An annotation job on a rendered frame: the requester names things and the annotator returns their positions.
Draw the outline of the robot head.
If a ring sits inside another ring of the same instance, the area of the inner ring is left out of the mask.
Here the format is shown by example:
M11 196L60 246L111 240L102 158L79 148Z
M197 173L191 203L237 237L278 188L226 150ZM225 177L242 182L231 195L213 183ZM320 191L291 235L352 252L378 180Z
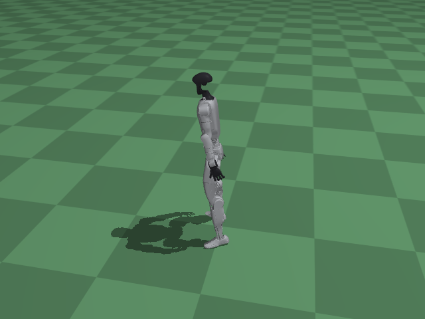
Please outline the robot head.
M203 97L206 98L206 100L214 100L214 97L209 93L208 90L202 90L201 85L205 86L208 82L211 82L212 80L212 76L206 72L198 73L192 79L192 81L197 85L197 94L202 94Z

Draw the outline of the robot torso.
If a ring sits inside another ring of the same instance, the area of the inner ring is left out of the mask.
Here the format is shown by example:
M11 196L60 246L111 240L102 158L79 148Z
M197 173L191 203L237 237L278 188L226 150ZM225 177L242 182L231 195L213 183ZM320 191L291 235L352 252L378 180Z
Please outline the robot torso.
M201 126L201 119L199 117L198 109L201 104L209 104L209 107L211 109L210 122L211 122L211 132L212 132L211 141L213 143L213 151L214 151L213 154L217 155L219 157L219 160L221 161L224 157L224 152L223 152L222 144L219 143L219 140L217 139L220 136L220 119L219 119L219 112L218 112L218 102L216 97L215 96L213 97L214 97L214 100L206 100L205 97L202 97L203 100L199 100L199 103L197 106L197 118L199 119L201 132L203 134L205 131L202 129L202 126Z

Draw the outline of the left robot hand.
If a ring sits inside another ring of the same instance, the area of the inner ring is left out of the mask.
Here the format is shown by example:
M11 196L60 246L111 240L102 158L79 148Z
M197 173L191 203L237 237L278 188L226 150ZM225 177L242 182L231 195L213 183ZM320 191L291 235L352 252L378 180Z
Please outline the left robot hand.
M221 170L219 170L219 168L217 168L218 167L218 165L217 165L217 162L216 162L216 160L214 160L214 162L215 162L215 164L216 164L216 166L214 166L214 167L210 167L210 169L211 169L211 174L210 174L210 178L211 178L211 176L213 176L213 178L214 178L214 180L216 181L216 180L218 180L218 181L220 181L220 180L222 180L223 178L225 178L225 176L223 176L223 174L222 174L222 172L221 172ZM209 162L208 162L208 164L209 164ZM222 177L221 177L221 176ZM219 178L220 179L219 179Z

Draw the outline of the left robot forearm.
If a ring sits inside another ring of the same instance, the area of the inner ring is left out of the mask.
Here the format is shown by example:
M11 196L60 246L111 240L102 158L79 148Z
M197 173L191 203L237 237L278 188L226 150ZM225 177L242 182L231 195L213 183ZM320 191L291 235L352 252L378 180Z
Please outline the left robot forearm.
M216 166L214 160L214 151L213 151L213 143L210 139L210 137L208 135L203 135L201 138L203 144L204 144L204 149L205 149L205 153L206 153L206 159L209 162L209 166L210 167L214 167Z

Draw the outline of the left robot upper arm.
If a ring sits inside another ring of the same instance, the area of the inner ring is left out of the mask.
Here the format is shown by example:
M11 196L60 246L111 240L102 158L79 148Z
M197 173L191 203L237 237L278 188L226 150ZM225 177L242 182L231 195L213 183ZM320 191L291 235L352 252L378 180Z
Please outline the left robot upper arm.
M201 119L201 126L202 129L205 131L202 135L208 135L210 139L212 139L212 132L211 132L211 122L210 122L210 115L211 115L211 109L209 107L209 104L201 104L198 109L199 117Z

